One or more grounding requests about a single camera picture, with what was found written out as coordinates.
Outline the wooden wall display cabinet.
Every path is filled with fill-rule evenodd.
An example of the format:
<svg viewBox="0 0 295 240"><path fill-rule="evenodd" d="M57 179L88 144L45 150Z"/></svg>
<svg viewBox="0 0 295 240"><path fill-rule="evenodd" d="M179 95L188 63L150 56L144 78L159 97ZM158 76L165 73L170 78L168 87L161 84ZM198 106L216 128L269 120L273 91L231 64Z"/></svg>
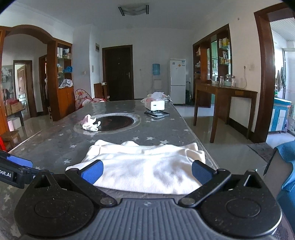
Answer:
<svg viewBox="0 0 295 240"><path fill-rule="evenodd" d="M192 45L194 84L232 75L230 26L215 30Z"/></svg>

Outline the dark wooden door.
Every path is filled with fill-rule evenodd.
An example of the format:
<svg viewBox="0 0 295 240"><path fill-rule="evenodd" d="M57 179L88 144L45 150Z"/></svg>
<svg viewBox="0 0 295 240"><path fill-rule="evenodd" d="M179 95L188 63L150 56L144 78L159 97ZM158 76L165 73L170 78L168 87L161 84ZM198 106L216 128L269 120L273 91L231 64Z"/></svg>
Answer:
<svg viewBox="0 0 295 240"><path fill-rule="evenodd" d="M133 46L103 48L103 81L110 101L133 100Z"/></svg>

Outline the white refrigerator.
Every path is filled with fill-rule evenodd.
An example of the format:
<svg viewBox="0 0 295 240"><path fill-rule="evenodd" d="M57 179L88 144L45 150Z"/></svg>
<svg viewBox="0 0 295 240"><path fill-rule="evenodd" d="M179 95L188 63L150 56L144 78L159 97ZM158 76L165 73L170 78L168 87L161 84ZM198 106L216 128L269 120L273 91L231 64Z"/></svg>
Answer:
<svg viewBox="0 0 295 240"><path fill-rule="evenodd" d="M185 104L186 62L185 59L169 61L169 95L173 104Z"/></svg>

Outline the white tissue box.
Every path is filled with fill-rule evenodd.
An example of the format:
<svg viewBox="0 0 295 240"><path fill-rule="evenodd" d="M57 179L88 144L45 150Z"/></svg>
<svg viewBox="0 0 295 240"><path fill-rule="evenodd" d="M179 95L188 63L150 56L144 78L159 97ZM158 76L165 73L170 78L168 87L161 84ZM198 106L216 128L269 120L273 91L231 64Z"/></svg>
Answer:
<svg viewBox="0 0 295 240"><path fill-rule="evenodd" d="M151 100L144 103L145 108L149 111L164 111L165 101L164 100Z"/></svg>

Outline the round black table cooktop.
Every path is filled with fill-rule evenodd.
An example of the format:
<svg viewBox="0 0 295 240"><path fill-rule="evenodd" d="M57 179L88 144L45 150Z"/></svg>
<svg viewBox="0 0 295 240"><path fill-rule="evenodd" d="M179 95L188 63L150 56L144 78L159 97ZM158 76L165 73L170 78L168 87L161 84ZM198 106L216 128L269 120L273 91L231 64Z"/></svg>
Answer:
<svg viewBox="0 0 295 240"><path fill-rule="evenodd" d="M97 121L101 121L98 131L93 132L84 130L81 127L81 122L83 119L74 125L74 131L88 136L94 136L98 134L112 134L135 128L141 123L141 117L139 115L129 112L97 114L91 117L95 117Z"/></svg>

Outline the cream white garment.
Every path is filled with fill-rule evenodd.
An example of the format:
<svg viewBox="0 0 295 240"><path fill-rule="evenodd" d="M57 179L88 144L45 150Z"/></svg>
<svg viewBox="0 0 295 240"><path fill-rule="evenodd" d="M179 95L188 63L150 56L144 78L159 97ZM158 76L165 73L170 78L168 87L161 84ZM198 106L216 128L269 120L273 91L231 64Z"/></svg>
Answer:
<svg viewBox="0 0 295 240"><path fill-rule="evenodd" d="M94 186L165 195L186 195L199 188L192 163L206 162L204 151L196 143L144 146L133 141L117 145L98 140L74 167L83 169L95 160L103 162L103 173Z"/></svg>

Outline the small wooden stool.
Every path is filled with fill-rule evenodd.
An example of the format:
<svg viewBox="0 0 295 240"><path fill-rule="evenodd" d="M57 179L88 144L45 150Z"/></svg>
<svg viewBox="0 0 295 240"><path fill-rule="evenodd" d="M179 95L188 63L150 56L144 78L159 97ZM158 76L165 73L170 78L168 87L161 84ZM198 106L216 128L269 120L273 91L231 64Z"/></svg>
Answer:
<svg viewBox="0 0 295 240"><path fill-rule="evenodd" d="M6 145L9 145L11 148L16 147L18 144L22 142L20 134L17 130L15 131L7 131L1 135L1 139Z"/></svg>

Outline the ceiling light fixture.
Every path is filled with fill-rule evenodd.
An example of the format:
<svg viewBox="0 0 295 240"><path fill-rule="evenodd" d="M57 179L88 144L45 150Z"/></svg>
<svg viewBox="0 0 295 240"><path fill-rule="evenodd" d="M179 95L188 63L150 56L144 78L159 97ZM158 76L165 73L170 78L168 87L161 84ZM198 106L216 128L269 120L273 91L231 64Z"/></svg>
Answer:
<svg viewBox="0 0 295 240"><path fill-rule="evenodd" d="M139 16L142 14L149 14L148 4L139 4L134 6L119 6L118 9L122 16Z"/></svg>

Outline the red plastic stool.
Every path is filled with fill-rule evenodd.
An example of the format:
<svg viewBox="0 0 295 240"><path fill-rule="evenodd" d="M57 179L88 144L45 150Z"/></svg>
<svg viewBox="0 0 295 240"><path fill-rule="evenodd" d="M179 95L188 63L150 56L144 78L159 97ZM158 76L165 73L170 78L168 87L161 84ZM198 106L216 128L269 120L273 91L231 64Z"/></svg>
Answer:
<svg viewBox="0 0 295 240"><path fill-rule="evenodd" d="M0 137L0 150L6 152L6 146L1 137Z"/></svg>

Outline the wooden side table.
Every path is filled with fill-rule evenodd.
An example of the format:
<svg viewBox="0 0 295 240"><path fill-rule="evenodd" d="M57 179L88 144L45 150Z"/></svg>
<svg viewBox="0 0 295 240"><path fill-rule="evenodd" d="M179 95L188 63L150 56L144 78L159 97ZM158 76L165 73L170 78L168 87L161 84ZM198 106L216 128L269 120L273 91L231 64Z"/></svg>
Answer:
<svg viewBox="0 0 295 240"><path fill-rule="evenodd" d="M194 118L193 118L193 125L197 125L197 113L201 102L201 92L210 93L215 95L214 100L214 116L213 116L213 123L211 127L211 138L210 143L214 143L214 139L216 136L216 129L218 125L218 117L220 113L220 109L222 106L226 106L226 115L225 115L225 123L228 124L230 118L230 105L232 97L244 98L251 100L251 108L249 112L249 122L247 126L246 138L249 139L249 135L251 133L251 128L253 126L254 121L254 112L256 108L256 99L257 99L257 92L251 90L244 90L241 88L234 88L234 87L217 87L212 84L208 83L197 83L195 86L195 108L194 108Z"/></svg>

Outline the plastic bag pile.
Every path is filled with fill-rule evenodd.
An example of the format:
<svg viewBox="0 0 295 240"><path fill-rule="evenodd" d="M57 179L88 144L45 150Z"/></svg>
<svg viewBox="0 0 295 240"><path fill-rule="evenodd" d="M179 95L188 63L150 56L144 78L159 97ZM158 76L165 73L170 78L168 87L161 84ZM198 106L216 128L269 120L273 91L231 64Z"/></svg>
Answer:
<svg viewBox="0 0 295 240"><path fill-rule="evenodd" d="M144 104L148 100L151 100L151 101L164 100L165 102L170 102L171 97L169 95L164 94L163 92L154 92L154 93L148 94L147 97L142 99L141 103Z"/></svg>

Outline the blue chair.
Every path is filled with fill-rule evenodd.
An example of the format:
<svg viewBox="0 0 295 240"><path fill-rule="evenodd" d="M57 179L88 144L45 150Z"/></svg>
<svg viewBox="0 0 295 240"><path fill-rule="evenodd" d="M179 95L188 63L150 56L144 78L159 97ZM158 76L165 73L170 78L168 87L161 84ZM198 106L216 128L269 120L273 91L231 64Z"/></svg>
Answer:
<svg viewBox="0 0 295 240"><path fill-rule="evenodd" d="M294 141L274 148L263 175L287 220L294 225Z"/></svg>

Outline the small pink white cloth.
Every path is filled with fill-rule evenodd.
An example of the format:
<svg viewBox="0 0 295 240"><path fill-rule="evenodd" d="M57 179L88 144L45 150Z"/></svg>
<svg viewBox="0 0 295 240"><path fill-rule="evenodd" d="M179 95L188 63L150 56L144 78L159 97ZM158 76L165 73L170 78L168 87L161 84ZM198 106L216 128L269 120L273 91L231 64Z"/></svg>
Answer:
<svg viewBox="0 0 295 240"><path fill-rule="evenodd" d="M81 122L81 127L86 131L98 131L101 121L97 121L96 118L92 118L90 114L87 114Z"/></svg>

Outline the blue white cabinet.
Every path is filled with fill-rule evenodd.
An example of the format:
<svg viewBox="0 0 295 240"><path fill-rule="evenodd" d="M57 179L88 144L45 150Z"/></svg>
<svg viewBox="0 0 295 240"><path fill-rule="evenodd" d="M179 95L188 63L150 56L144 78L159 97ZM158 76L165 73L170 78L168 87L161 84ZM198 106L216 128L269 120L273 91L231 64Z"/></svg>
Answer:
<svg viewBox="0 0 295 240"><path fill-rule="evenodd" d="M269 132L282 132L287 129L287 118L289 116L289 109L291 107L291 101L274 98L273 111L270 120Z"/></svg>

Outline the water dispenser with blue bottle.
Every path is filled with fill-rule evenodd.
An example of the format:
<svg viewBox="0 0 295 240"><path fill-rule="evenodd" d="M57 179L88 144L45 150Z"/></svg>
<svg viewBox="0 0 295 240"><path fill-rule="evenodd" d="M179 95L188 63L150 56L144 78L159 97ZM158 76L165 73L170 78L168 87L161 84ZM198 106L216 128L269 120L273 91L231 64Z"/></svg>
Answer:
<svg viewBox="0 0 295 240"><path fill-rule="evenodd" d="M161 65L152 65L152 83L155 92L160 92L162 90L162 77L161 77Z"/></svg>

